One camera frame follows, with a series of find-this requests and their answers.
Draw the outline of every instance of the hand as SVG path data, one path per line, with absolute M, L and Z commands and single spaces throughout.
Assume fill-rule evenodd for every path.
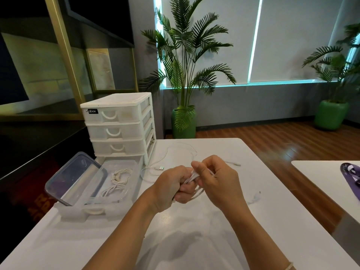
M 194 193 L 196 184 L 182 185 L 181 191 L 180 184 L 191 176 L 192 168 L 178 166 L 164 171 L 159 178 L 155 181 L 154 185 L 149 187 L 148 192 L 151 193 L 154 209 L 156 212 L 162 212 L 168 209 L 175 196 L 175 200 L 180 203 L 187 203 Z
M 241 210 L 249 210 L 241 190 L 238 173 L 220 157 L 212 155 L 204 159 L 202 163 L 193 161 L 191 165 L 200 175 L 199 186 L 224 214 L 231 211 L 234 205 L 238 205 Z

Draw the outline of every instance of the wooden floor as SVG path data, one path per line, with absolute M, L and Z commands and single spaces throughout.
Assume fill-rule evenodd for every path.
M 291 161 L 360 160 L 360 129 L 342 125 L 326 132 L 312 122 L 286 122 L 196 133 L 196 138 L 225 137 L 242 139 L 330 234 L 335 230 L 343 210 Z

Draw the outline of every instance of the purple lanyard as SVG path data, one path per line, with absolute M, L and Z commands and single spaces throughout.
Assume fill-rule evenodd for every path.
M 360 167 L 350 163 L 342 163 L 340 171 L 355 196 L 360 200 Z

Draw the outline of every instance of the green pot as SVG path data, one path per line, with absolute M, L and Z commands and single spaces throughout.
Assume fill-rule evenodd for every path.
M 323 100 L 315 116 L 316 127 L 331 131 L 339 129 L 348 109 L 348 103 L 333 103 Z
M 176 110 L 173 109 L 171 113 L 171 128 L 172 128 L 172 137 L 175 139 L 184 139 L 184 138 L 195 138 L 196 134 L 196 115 L 193 117 L 190 125 L 185 130 L 178 130 L 175 128 L 175 114 Z

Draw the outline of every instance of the person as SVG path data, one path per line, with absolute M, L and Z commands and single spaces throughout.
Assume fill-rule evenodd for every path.
M 238 173 L 216 155 L 204 159 L 202 163 L 193 161 L 191 166 L 200 175 L 197 182 L 199 186 L 223 212 L 233 228 L 250 270 L 295 270 L 251 214 L 241 190 Z M 210 175 L 208 168 L 215 174 L 214 177 Z M 184 166 L 164 171 L 140 195 L 83 269 L 133 269 L 145 233 L 155 214 L 168 209 L 173 198 L 180 203 L 191 199 L 197 183 L 182 184 L 191 176 L 191 171 L 192 168 Z

